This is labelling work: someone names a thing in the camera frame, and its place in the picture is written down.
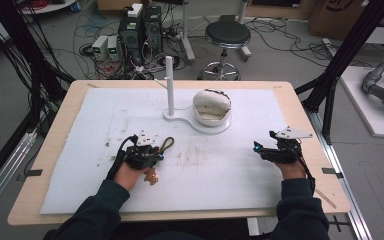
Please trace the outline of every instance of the white bowl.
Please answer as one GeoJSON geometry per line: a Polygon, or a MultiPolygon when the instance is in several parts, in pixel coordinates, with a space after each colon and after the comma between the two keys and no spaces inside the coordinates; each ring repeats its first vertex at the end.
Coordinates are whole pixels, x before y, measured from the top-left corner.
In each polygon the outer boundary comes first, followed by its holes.
{"type": "Polygon", "coordinates": [[[230,117],[230,98],[223,91],[202,90],[194,96],[193,103],[195,118],[206,126],[222,125],[230,117]]]}

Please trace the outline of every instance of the cardboard box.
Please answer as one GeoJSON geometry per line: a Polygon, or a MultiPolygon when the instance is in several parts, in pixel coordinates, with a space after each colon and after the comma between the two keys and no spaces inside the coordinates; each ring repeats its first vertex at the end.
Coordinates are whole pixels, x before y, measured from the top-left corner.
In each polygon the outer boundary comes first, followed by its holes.
{"type": "Polygon", "coordinates": [[[361,0],[317,0],[308,21],[311,35],[344,40],[364,10],[361,0]]]}
{"type": "Polygon", "coordinates": [[[245,16],[303,20],[308,19],[310,13],[304,13],[299,8],[254,5],[250,2],[246,8],[245,16]]]}
{"type": "Polygon", "coordinates": [[[130,7],[133,3],[142,3],[141,0],[98,0],[99,10],[121,10],[130,7]]]}
{"type": "Polygon", "coordinates": [[[299,3],[299,10],[303,13],[311,14],[314,9],[314,5],[316,4],[316,1],[314,0],[301,0],[299,3]]]}

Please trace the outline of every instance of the metal stool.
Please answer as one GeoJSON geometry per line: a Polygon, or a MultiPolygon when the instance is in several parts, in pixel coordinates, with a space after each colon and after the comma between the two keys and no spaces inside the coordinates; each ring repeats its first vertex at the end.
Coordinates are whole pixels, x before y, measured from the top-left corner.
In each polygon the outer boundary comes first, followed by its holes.
{"type": "Polygon", "coordinates": [[[227,49],[245,47],[251,39],[246,26],[236,21],[218,21],[210,23],[205,29],[205,38],[223,48],[220,62],[208,64],[198,76],[198,80],[240,80],[239,70],[226,62],[227,49]]]}

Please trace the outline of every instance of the white paper sheet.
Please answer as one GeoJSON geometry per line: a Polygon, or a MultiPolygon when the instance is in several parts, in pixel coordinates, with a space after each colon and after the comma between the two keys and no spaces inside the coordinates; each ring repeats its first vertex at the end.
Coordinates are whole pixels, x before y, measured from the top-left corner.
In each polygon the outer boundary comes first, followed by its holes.
{"type": "MultiPolygon", "coordinates": [[[[192,105],[200,90],[175,90],[175,107],[192,105]]],[[[210,136],[185,122],[164,120],[164,89],[90,89],[55,166],[41,214],[74,213],[98,190],[121,142],[142,130],[155,136],[157,146],[169,136],[175,143],[156,166],[159,182],[150,186],[140,178],[121,211],[275,207],[280,171],[253,151],[254,140],[276,148],[269,130],[287,126],[274,93],[224,91],[232,101],[232,125],[210,136]]]]}

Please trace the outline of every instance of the dark sleeve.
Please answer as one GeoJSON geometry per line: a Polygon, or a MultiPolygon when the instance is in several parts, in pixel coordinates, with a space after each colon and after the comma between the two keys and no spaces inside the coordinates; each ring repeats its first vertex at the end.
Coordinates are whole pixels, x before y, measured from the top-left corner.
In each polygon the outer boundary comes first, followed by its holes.
{"type": "Polygon", "coordinates": [[[104,180],[95,196],[88,197],[64,222],[53,239],[109,239],[120,223],[119,209],[130,197],[117,183],[104,180]]]}
{"type": "Polygon", "coordinates": [[[329,222],[320,199],[311,194],[307,179],[282,181],[282,200],[278,203],[279,220],[270,235],[276,239],[329,239],[329,222]]]}

